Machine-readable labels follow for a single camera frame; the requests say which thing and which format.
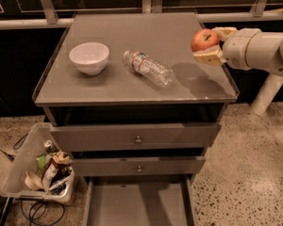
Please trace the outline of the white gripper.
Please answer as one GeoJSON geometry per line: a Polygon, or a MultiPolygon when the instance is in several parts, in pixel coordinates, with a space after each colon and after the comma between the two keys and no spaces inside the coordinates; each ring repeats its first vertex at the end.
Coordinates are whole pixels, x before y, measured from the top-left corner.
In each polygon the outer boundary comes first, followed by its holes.
{"type": "Polygon", "coordinates": [[[193,52],[196,61],[211,66],[222,66],[225,62],[233,69],[249,70],[246,62],[247,47],[251,39],[260,32],[258,28],[214,27],[220,41],[224,41],[223,51],[219,45],[193,52]]]}

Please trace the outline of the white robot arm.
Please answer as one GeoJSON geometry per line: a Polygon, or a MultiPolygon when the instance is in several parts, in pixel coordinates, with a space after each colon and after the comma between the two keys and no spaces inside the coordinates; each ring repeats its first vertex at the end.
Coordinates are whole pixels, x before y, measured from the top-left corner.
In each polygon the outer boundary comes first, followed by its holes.
{"type": "Polygon", "coordinates": [[[283,32],[258,28],[201,29],[191,39],[196,61],[212,66],[226,63],[233,69],[257,69],[283,76],[283,32]]]}

